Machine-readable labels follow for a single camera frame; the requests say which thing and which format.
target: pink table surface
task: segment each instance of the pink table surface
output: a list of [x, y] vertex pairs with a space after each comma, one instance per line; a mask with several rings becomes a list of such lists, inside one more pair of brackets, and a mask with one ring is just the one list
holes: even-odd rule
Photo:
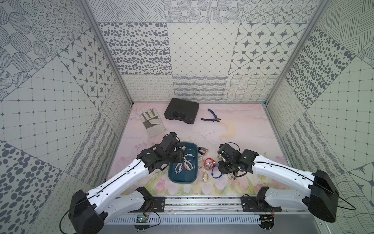
[[[176, 132], [181, 142], [192, 142], [198, 147], [205, 147], [209, 152], [204, 158], [218, 161], [217, 150], [220, 144], [235, 142], [241, 151], [250, 149], [271, 160], [287, 164], [279, 148], [274, 132], [261, 104], [200, 104], [195, 123], [185, 124], [178, 120], [168, 120], [164, 112], [168, 104], [137, 103], [131, 110], [129, 121], [125, 127], [119, 148], [115, 155], [108, 178], [119, 173], [132, 162], [141, 150], [160, 143], [162, 137], [169, 132]], [[161, 115], [166, 131], [150, 138], [139, 118], [139, 114], [147, 109], [155, 108]], [[203, 118], [212, 118], [208, 108], [213, 110], [221, 122], [206, 122]], [[209, 175], [208, 182], [203, 183], [203, 173]], [[246, 176], [230, 179], [223, 175], [214, 179], [210, 171], [199, 169], [197, 179], [191, 184], [173, 183], [168, 178], [168, 169], [154, 171], [139, 180], [123, 194], [129, 194], [136, 188], [145, 186], [153, 195], [233, 195], [256, 194], [262, 186], [275, 189], [289, 189], [286, 185], [265, 176], [247, 173]]]

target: teal tray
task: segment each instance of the teal tray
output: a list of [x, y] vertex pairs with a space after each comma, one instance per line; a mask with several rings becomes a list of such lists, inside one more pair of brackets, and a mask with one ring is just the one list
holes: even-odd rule
[[192, 154], [193, 156], [195, 156], [195, 158], [190, 161], [193, 169], [189, 171], [183, 168], [183, 170], [179, 174], [177, 174], [175, 173], [175, 167], [178, 163], [172, 162], [169, 165], [169, 179], [174, 183], [193, 183], [197, 178], [197, 160], [199, 157], [199, 149], [194, 143], [189, 142], [181, 142], [180, 146], [186, 147], [186, 149], [184, 150], [185, 155]]

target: patterned tile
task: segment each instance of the patterned tile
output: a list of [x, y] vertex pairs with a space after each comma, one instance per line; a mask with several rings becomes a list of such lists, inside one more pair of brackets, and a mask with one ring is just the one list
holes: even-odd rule
[[92, 104], [99, 109], [111, 89], [114, 73], [91, 29], [85, 31], [57, 56]]
[[0, 12], [1, 100], [43, 67], [55, 53], [18, 3], [2, 1]]
[[277, 75], [229, 76], [223, 101], [264, 101], [277, 78]]
[[364, 60], [370, 66], [374, 67], [374, 37], [366, 44], [366, 46], [360, 50], [357, 57]]
[[166, 24], [101, 23], [100, 29], [122, 75], [169, 75]]
[[169, 23], [174, 75], [227, 75], [237, 24]]
[[0, 141], [1, 231], [27, 233], [62, 171]]
[[358, 188], [365, 195], [368, 201], [374, 206], [374, 162], [355, 168], [350, 171], [352, 178], [355, 180]]
[[99, 186], [105, 182], [117, 142], [118, 136], [99, 112], [65, 172], [94, 187]]
[[332, 0], [317, 27], [357, 54], [374, 36], [373, 14], [371, 0]]
[[122, 75], [133, 101], [170, 101], [174, 97], [172, 75]]
[[347, 172], [306, 112], [282, 139], [295, 168], [307, 171], [320, 169], [330, 177]]
[[242, 22], [308, 23], [320, 0], [246, 0]]
[[350, 51], [315, 28], [286, 80], [304, 108], [308, 109], [353, 57]]
[[163, 0], [88, 0], [97, 22], [165, 22]]
[[99, 112], [104, 116], [110, 127], [120, 137], [125, 127], [125, 121], [131, 110], [122, 86], [114, 80], [112, 89], [101, 105]]
[[[374, 231], [374, 208], [365, 198], [352, 174], [345, 173], [332, 179], [339, 194], [356, 207], [355, 211], [338, 208], [336, 222], [331, 227], [336, 234], [372, 233]], [[339, 200], [339, 206], [351, 208], [347, 203]]]
[[281, 81], [267, 108], [272, 115], [280, 137], [283, 137], [305, 112], [302, 104], [297, 100], [294, 92], [285, 80]]
[[222, 101], [227, 76], [173, 76], [175, 97], [190, 101]]
[[98, 112], [58, 57], [0, 106], [0, 139], [62, 170]]
[[240, 24], [229, 73], [279, 75], [306, 24]]
[[245, 0], [164, 0], [166, 22], [239, 23]]
[[[73, 194], [80, 189], [87, 192], [92, 188], [93, 187], [89, 184], [63, 172], [61, 179], [55, 185], [49, 199], [39, 212], [38, 217], [32, 223], [28, 234], [59, 232], [59, 222], [65, 212], [69, 209]], [[67, 215], [61, 222], [61, 228], [66, 233], [75, 232]]]
[[374, 68], [355, 57], [308, 113], [347, 169], [374, 161]]
[[76, 0], [20, 2], [39, 30], [39, 40], [45, 38], [57, 54], [89, 27]]

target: blue pliers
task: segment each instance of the blue pliers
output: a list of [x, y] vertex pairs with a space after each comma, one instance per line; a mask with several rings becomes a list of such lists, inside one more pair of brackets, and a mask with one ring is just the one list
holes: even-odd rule
[[204, 121], [212, 121], [212, 122], [214, 122], [214, 121], [217, 121], [217, 122], [219, 122], [220, 121], [220, 119], [219, 118], [217, 118], [217, 116], [215, 115], [215, 113], [211, 110], [211, 109], [208, 109], [208, 111], [210, 111], [210, 113], [212, 113], [213, 114], [213, 116], [214, 116], [214, 119], [204, 119], [204, 118], [200, 118], [201, 120], [204, 120]]

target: work glove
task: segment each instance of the work glove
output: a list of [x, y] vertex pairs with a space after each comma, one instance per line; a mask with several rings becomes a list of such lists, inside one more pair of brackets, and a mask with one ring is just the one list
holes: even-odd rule
[[139, 117], [150, 137], [154, 137], [166, 131], [166, 128], [164, 127], [156, 109], [148, 109], [146, 112], [139, 115]]

